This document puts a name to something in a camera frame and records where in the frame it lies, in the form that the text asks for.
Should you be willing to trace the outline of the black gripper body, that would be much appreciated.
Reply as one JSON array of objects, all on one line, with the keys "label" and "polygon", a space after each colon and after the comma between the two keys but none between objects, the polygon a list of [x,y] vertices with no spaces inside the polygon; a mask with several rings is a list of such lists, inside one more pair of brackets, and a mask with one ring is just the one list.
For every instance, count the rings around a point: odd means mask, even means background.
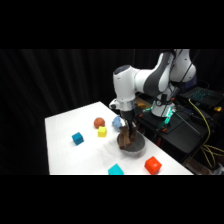
[{"label": "black gripper body", "polygon": [[121,118],[125,121],[125,124],[128,127],[134,127],[135,126],[135,111],[121,111],[120,112]]}]

